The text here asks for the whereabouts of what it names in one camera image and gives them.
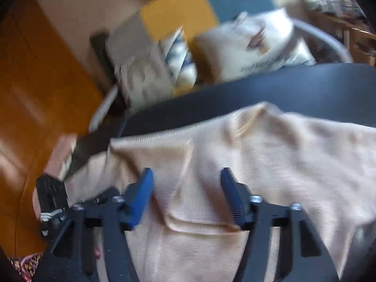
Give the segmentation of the folded pink garment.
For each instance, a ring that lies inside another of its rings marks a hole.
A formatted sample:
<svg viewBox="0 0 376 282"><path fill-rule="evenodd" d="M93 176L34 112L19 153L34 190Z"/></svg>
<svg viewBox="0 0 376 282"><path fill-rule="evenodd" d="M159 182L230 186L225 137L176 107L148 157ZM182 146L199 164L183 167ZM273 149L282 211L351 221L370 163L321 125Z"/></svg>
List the folded pink garment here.
<svg viewBox="0 0 376 282"><path fill-rule="evenodd" d="M63 181L70 168L77 139L76 134L64 134L58 139L43 170L44 174Z"/></svg>

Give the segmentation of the wooden side table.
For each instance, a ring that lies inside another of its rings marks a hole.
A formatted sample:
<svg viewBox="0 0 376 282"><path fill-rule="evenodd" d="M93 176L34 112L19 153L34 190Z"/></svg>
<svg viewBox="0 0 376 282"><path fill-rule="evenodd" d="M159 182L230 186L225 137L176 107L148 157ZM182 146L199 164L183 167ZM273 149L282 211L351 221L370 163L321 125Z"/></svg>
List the wooden side table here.
<svg viewBox="0 0 376 282"><path fill-rule="evenodd" d="M343 44L350 52L355 63L375 67L375 32L364 23L350 23L333 15L308 11L315 23L322 22L341 30Z"/></svg>

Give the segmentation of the grey yellow blue sofa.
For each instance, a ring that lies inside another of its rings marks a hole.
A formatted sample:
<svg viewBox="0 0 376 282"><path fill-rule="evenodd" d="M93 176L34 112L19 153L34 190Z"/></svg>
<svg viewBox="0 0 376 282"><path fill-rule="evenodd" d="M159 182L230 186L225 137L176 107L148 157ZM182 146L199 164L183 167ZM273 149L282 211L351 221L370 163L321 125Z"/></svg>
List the grey yellow blue sofa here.
<svg viewBox="0 0 376 282"><path fill-rule="evenodd" d="M114 104L118 106L121 113L130 109L115 77L115 66L127 57L146 48L147 45L158 42L182 26L185 40L198 70L198 78L193 88L177 89L173 96L192 91L203 84L220 83L213 79L205 56L195 43L195 37L236 18L241 12L255 15L277 9L280 8L273 0L152 0L114 31L93 35L90 39L91 45L113 86L94 114L89 126L90 131L95 131L101 125ZM291 19L297 36L302 37L304 41L312 38L324 48L328 63L353 61L348 49L337 39L309 23L292 17ZM316 65L319 60L317 57L314 58ZM277 71L248 75L244 78L284 73L290 69L311 70L314 65L283 67Z"/></svg>

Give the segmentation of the deer print cushion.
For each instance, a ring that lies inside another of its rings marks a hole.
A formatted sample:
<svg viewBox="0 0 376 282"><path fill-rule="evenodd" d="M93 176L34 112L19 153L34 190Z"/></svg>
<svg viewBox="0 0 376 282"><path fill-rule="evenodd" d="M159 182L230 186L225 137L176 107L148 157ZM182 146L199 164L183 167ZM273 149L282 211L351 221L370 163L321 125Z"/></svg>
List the deer print cushion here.
<svg viewBox="0 0 376 282"><path fill-rule="evenodd" d="M195 37L216 82L316 63L285 8L236 18Z"/></svg>

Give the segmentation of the black leather ottoman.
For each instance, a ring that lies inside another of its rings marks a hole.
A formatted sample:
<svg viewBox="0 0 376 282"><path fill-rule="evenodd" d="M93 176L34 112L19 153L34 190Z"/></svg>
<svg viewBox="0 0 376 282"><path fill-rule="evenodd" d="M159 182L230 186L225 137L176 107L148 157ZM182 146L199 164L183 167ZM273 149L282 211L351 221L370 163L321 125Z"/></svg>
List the black leather ottoman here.
<svg viewBox="0 0 376 282"><path fill-rule="evenodd" d="M205 87L112 120L81 138L70 177L92 156L106 151L114 139L181 129L260 103L271 104L284 113L375 129L375 69L361 64L326 64ZM357 278L339 278L375 280L375 234L363 265Z"/></svg>

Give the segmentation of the beige knit sweater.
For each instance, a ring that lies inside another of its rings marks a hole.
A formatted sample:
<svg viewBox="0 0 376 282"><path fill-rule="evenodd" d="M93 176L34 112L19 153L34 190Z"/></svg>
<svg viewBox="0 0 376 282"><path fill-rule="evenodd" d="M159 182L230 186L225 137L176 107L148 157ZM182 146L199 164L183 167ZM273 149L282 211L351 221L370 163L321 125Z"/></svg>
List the beige knit sweater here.
<svg viewBox="0 0 376 282"><path fill-rule="evenodd" d="M154 197L128 233L142 281L230 281L247 234L232 224L220 171L273 204L300 203L339 277L361 275L375 234L375 129L260 103L181 129L111 141L66 182L68 202L125 189L146 167Z"/></svg>

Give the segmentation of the tiger print cushion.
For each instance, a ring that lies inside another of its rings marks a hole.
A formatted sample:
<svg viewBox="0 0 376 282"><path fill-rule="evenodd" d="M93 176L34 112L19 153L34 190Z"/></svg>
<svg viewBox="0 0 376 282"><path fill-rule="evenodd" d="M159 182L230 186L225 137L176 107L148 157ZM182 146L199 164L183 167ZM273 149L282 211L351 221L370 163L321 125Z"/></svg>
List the tiger print cushion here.
<svg viewBox="0 0 376 282"><path fill-rule="evenodd" d="M184 28L178 27L115 66L115 77L132 110L173 97L177 89L191 89L198 78Z"/></svg>

